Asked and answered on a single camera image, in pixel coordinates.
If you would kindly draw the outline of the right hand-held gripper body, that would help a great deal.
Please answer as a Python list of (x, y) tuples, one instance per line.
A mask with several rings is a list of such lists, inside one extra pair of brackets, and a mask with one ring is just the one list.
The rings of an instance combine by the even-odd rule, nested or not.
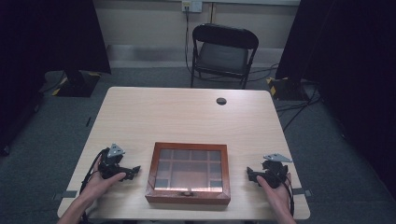
[(289, 168), (285, 162), (292, 163), (292, 159), (279, 153), (264, 155), (263, 158), (264, 179), (272, 189), (276, 189), (287, 180)]

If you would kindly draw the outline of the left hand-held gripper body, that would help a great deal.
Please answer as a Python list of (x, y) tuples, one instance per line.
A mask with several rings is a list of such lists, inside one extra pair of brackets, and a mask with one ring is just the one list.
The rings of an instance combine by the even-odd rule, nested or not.
[(120, 167), (120, 161), (125, 151), (118, 145), (112, 144), (101, 151), (101, 161), (98, 165), (98, 171), (103, 179), (108, 179), (119, 173), (126, 173), (123, 167)]

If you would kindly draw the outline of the wooden box with glass lid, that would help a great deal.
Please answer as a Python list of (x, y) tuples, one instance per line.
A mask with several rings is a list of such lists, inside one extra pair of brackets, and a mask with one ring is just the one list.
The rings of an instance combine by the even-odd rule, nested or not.
[(149, 203), (228, 205), (227, 146), (156, 142), (145, 197)]

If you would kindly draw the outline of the person's right hand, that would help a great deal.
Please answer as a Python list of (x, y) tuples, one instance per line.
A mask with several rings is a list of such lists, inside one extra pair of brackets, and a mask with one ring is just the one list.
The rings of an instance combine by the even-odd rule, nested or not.
[(287, 174), (286, 181), (279, 185), (276, 189), (271, 188), (267, 181), (261, 177), (257, 177), (262, 189), (265, 192), (268, 203), (277, 212), (290, 211), (290, 174)]

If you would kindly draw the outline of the person's left hand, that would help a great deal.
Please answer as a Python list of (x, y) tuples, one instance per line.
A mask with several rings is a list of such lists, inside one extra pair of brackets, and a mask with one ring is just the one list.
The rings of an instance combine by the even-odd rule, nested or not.
[(79, 198), (83, 201), (83, 204), (86, 207), (91, 206), (93, 202), (106, 193), (112, 185), (126, 176), (125, 173), (119, 173), (108, 179), (103, 179), (98, 169), (100, 160), (101, 159), (98, 159), (93, 166), (92, 175), (84, 190), (79, 194)]

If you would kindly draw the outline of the black stand base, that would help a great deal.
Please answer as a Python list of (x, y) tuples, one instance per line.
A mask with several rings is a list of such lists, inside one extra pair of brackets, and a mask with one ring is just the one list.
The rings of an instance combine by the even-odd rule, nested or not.
[(99, 81), (101, 75), (94, 72), (79, 70), (65, 70), (65, 78), (52, 93), (58, 97), (87, 97), (92, 92)]
[(307, 101), (308, 96), (301, 82), (293, 82), (288, 78), (267, 78), (267, 85), (272, 97), (279, 101)]

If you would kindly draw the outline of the black folding chair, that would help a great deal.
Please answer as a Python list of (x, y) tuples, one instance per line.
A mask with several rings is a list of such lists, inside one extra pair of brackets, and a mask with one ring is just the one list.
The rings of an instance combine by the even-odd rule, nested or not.
[(195, 72), (240, 80), (244, 89), (259, 46), (258, 37), (247, 29), (204, 23), (192, 31), (191, 86)]

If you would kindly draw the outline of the black curtain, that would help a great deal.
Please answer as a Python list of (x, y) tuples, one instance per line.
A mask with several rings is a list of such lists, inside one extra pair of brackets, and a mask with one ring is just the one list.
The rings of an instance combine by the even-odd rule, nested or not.
[(300, 0), (276, 77), (316, 81), (396, 197), (396, 0)]
[(93, 0), (0, 0), (1, 156), (65, 70), (111, 72)]

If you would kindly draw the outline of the grey table bracket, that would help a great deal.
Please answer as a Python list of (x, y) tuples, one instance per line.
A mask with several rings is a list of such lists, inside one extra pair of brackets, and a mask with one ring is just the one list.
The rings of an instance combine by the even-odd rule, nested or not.
[(65, 190), (63, 192), (55, 193), (52, 197), (53, 201), (61, 201), (63, 198), (75, 198), (77, 195), (76, 190)]
[(310, 189), (296, 188), (292, 189), (293, 195), (304, 195), (305, 197), (311, 197), (313, 195)]

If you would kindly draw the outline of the white wall socket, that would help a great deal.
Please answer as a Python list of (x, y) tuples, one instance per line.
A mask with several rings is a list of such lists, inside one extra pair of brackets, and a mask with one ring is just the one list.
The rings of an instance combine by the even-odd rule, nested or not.
[(181, 10), (183, 12), (201, 13), (203, 10), (203, 2), (196, 0), (183, 0), (181, 2)]

